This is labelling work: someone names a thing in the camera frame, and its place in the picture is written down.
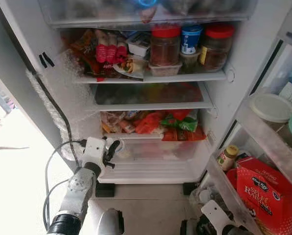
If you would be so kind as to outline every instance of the red lid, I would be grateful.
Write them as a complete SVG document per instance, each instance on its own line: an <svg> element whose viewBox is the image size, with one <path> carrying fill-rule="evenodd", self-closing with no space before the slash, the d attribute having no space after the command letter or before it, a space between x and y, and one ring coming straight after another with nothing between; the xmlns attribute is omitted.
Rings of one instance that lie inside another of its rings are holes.
<svg viewBox="0 0 292 235"><path fill-rule="evenodd" d="M233 36L234 32L234 26L224 23L212 24L205 29L206 36L211 38L229 38Z"/></svg>
<svg viewBox="0 0 292 235"><path fill-rule="evenodd" d="M174 38L180 35L180 26L176 24L157 25L152 28L152 36L158 38Z"/></svg>

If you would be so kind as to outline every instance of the tiled floor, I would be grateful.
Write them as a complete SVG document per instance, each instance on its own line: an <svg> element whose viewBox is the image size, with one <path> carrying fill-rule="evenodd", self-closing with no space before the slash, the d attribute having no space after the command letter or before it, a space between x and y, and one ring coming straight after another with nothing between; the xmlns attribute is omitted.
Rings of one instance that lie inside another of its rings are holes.
<svg viewBox="0 0 292 235"><path fill-rule="evenodd" d="M46 234L42 221L44 168L52 146L19 110L2 120L0 146L29 146L0 151L0 234L2 226L4 234ZM70 176L62 159L54 157L50 185ZM51 195L51 217L58 211L65 190L60 186ZM92 197L80 234L95 235L100 215L108 208L123 212L125 235L178 235L181 221L194 217L181 185L117 185L115 198Z"/></svg>

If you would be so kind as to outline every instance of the bubble wrap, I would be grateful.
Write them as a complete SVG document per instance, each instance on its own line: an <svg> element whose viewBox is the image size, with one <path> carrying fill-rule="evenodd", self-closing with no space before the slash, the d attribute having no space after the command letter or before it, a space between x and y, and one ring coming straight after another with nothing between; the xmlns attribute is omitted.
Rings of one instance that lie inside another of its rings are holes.
<svg viewBox="0 0 292 235"><path fill-rule="evenodd" d="M71 50L61 53L53 62L55 67L44 69L44 71L39 74L39 77L69 120L72 139L86 139L89 136L102 137L100 114L98 110L91 108L92 112L85 111L88 104L92 103L89 101L94 99L90 92L89 85L75 83L75 80L81 76L82 70L72 56ZM67 128L60 114L51 104L34 75L28 71L26 74L34 89L44 102L53 122L59 128L62 141L68 141ZM83 148L75 144L74 149L77 157L81 158ZM63 146L61 152L63 157L73 160L69 144Z"/></svg>

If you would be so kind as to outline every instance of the open refrigerator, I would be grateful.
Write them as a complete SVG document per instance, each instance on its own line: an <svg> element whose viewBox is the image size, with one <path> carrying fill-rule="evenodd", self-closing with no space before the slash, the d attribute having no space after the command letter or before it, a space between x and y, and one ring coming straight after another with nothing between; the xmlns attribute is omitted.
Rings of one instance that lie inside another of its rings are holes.
<svg viewBox="0 0 292 235"><path fill-rule="evenodd" d="M248 105L250 95L278 94L292 72L292 0L227 1L239 2L239 8L196 15L166 14L159 6L150 23L142 23L132 7L134 4L127 4L138 2L135 0L123 1L125 3L77 2L78 8L71 0L0 0L0 13L7 20L26 59L69 119L73 138L103 137L99 112L128 110L199 109L206 134L205 140L188 142L185 146L179 142L161 141L162 136L157 134L108 134L108 138L121 139L131 157L115 156L112 163L116 167L107 169L98 181L114 184L201 181L200 187L214 184L234 214L236 223L254 234L262 234L216 158L229 144L247 150L255 157L265 153L292 183L292 149ZM144 81L98 81L79 75L70 64L69 53L60 37L62 30L71 28L150 30L152 26L166 22L181 25L232 22L236 32L224 68L214 73L166 77L153 77L147 73ZM54 67L42 66L39 55L43 52L54 62ZM194 82L201 98L181 102L98 104L90 89L90 85L146 86L178 82Z"/></svg>

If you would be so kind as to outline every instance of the red cardboard box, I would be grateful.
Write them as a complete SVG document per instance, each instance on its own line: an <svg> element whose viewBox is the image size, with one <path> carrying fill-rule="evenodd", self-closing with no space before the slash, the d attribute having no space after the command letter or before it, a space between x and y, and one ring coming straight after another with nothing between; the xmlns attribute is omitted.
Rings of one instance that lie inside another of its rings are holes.
<svg viewBox="0 0 292 235"><path fill-rule="evenodd" d="M292 185L254 157L241 159L237 192L265 235L292 235Z"/></svg>

